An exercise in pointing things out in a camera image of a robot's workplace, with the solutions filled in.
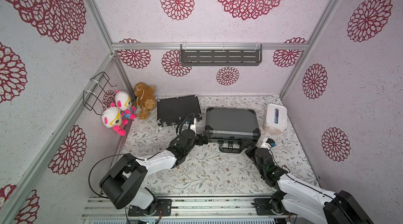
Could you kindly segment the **grey hard poker case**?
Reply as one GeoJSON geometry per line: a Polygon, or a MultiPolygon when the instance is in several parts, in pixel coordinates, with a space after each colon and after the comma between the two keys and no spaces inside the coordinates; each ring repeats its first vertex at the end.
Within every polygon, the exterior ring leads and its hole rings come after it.
{"type": "Polygon", "coordinates": [[[239,154],[255,147],[261,132],[252,109],[209,107],[203,135],[208,142],[218,143],[221,152],[239,154]]]}

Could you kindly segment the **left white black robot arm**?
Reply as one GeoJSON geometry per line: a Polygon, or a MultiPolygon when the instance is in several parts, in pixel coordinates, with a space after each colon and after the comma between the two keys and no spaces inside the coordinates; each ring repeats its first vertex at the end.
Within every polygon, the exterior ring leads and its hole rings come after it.
{"type": "Polygon", "coordinates": [[[204,144],[208,144],[207,136],[186,129],[166,150],[150,157],[124,154],[99,186],[116,209],[133,206],[151,215],[157,209],[158,198],[149,189],[141,187],[146,176],[179,166],[196,145],[204,144]]]}

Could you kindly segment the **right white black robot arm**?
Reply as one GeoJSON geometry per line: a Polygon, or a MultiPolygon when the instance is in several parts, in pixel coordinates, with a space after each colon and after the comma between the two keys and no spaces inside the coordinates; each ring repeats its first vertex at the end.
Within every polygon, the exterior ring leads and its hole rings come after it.
{"type": "Polygon", "coordinates": [[[271,197],[274,213],[294,213],[314,224],[372,224],[373,221],[347,191],[336,193],[312,186],[288,173],[274,160],[272,145],[262,148],[245,145],[245,154],[254,162],[262,180],[277,191],[271,197]]]}

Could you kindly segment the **black flat poker case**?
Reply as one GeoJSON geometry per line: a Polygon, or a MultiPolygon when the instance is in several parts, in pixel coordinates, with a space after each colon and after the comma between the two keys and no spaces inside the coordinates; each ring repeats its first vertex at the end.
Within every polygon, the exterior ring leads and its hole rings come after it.
{"type": "Polygon", "coordinates": [[[186,116],[194,113],[198,121],[202,120],[202,112],[198,97],[195,95],[157,101],[158,126],[179,124],[186,116]]]}

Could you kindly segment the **white tissue box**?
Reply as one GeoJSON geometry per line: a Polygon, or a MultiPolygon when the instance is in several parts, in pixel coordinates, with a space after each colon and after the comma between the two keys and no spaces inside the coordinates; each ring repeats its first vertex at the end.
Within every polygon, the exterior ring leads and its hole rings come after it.
{"type": "Polygon", "coordinates": [[[280,135],[288,125],[287,109],[277,104],[268,104],[264,121],[263,130],[267,133],[280,135]]]}

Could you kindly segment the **brown teddy bear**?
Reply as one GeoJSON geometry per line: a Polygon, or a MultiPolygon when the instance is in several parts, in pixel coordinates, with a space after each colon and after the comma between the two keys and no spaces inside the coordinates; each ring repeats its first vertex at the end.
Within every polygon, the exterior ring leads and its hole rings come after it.
{"type": "Polygon", "coordinates": [[[155,87],[153,85],[148,86],[146,83],[140,82],[135,86],[135,105],[140,109],[138,114],[140,120],[146,120],[150,116],[150,113],[155,109],[156,99],[154,93],[155,87]]]}

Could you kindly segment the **upper pink white plush doll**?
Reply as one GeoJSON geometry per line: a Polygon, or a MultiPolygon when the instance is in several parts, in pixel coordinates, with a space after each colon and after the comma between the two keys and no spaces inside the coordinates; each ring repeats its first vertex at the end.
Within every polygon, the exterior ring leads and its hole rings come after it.
{"type": "Polygon", "coordinates": [[[124,91],[117,91],[114,105],[120,110],[121,116],[124,119],[136,119],[136,107],[132,103],[128,93],[124,91]]]}

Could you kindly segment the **pink white plush doll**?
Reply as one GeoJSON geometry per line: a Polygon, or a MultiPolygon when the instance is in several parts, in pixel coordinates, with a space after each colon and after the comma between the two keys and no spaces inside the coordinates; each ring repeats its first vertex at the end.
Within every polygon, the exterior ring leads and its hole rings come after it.
{"type": "Polygon", "coordinates": [[[120,110],[121,116],[124,119],[136,119],[136,107],[132,103],[128,93],[124,91],[117,91],[114,105],[120,110]]]}
{"type": "Polygon", "coordinates": [[[121,111],[117,107],[114,106],[107,108],[101,117],[105,127],[111,128],[120,136],[126,134],[124,127],[129,121],[121,115],[121,111]]]}

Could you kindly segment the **lower pink white plush doll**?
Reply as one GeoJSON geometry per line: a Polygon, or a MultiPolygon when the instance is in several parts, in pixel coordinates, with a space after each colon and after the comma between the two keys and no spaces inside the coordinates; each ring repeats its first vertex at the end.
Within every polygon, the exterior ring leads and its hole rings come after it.
{"type": "Polygon", "coordinates": [[[107,108],[101,117],[105,127],[111,128],[120,136],[126,134],[124,127],[129,121],[121,115],[121,111],[117,107],[114,106],[107,108]]]}

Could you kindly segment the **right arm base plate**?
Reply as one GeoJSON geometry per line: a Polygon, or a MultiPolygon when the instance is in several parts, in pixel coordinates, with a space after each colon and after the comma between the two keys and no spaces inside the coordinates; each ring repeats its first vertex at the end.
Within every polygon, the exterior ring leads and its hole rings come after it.
{"type": "Polygon", "coordinates": [[[255,207],[258,216],[284,214],[282,203],[278,199],[255,198],[252,205],[255,207]]]}

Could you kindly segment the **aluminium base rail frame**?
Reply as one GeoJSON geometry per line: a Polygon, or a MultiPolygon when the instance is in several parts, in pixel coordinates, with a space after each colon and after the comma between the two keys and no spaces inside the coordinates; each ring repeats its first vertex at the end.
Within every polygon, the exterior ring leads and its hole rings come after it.
{"type": "MultiPolygon", "coordinates": [[[[163,220],[175,218],[284,218],[287,219],[292,215],[286,213],[284,215],[274,215],[267,211],[266,215],[261,215],[261,209],[257,209],[253,204],[256,199],[269,199],[269,194],[240,194],[240,195],[190,195],[190,194],[157,194],[161,201],[171,201],[169,206],[164,205],[163,220]]],[[[160,211],[157,209],[153,215],[148,216],[135,210],[134,207],[126,207],[116,209],[113,203],[108,199],[89,198],[84,207],[82,220],[89,223],[90,220],[98,219],[158,219],[160,211]]]]}

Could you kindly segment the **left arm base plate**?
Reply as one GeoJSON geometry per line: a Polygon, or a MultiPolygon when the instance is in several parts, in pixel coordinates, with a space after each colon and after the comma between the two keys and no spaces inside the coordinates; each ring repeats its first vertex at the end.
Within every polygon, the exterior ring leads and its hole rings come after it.
{"type": "Polygon", "coordinates": [[[128,210],[129,217],[162,217],[170,216],[172,210],[171,199],[157,199],[147,209],[140,207],[130,206],[128,210]]]}

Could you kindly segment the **grey metal wall shelf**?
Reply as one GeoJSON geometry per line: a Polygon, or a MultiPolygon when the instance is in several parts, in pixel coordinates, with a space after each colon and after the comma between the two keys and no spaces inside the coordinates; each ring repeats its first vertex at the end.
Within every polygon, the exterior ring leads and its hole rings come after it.
{"type": "Polygon", "coordinates": [[[262,50],[199,50],[181,45],[180,61],[183,66],[258,66],[262,50]]]}

